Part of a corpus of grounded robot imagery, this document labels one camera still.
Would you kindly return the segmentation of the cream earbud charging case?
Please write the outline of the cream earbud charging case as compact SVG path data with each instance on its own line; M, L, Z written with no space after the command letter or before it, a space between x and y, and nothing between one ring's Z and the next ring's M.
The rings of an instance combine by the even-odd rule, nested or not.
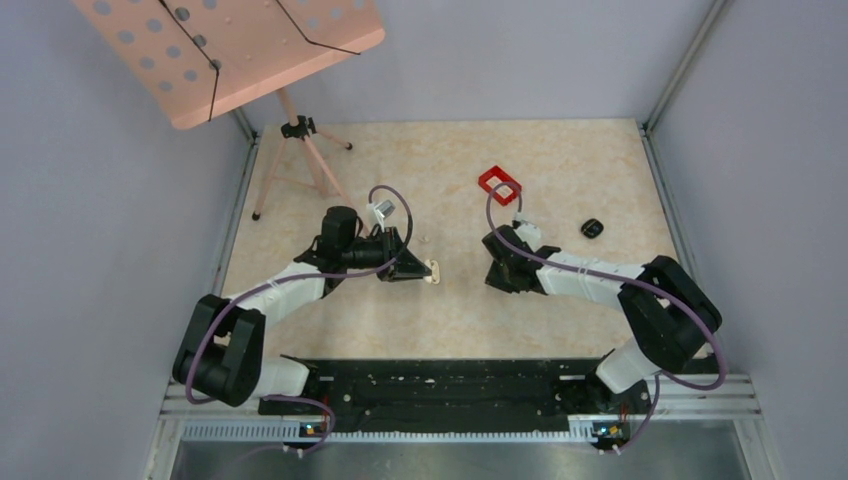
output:
M438 285L441 281L440 265L436 260L428 259L427 266L430 269L430 274L425 278L425 281L432 285Z

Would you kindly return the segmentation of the black earbud charging case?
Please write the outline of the black earbud charging case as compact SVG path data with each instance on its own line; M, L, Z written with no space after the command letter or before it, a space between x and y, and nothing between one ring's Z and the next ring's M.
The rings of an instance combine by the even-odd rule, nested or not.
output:
M586 220L580 228L581 234L588 239L595 239L604 231L604 224L596 219L590 218Z

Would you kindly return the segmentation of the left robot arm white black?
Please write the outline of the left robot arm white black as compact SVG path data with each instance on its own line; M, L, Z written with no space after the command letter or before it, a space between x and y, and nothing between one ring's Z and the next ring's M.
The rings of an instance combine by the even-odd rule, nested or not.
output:
M375 275L384 282L435 282L435 265L419 260L394 227L362 233L347 206L327 210L313 244L275 277L234 298L214 294L195 304L172 366L192 404L236 407L259 396L282 396L297 413L319 404L314 369L289 357L267 358L264 337L288 315L332 293L343 280Z

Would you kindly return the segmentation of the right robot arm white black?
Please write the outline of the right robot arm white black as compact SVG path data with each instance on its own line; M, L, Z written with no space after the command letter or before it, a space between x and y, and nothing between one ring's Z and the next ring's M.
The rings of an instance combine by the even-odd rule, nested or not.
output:
M538 236L526 222L484 236L492 257L485 282L506 293L582 298L624 315L631 338L600 361L586 385L594 409L614 411L643 378L681 373L705 345L714 345L721 314L676 260L658 255L646 264L610 263L535 247Z

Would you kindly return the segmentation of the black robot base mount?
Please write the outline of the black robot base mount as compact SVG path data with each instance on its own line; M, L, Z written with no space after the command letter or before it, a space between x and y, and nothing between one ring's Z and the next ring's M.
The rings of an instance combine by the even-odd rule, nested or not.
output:
M338 433L564 432L578 415L645 414L643 381L621 394L596 359L309 360L307 404L260 400L263 416L321 414Z

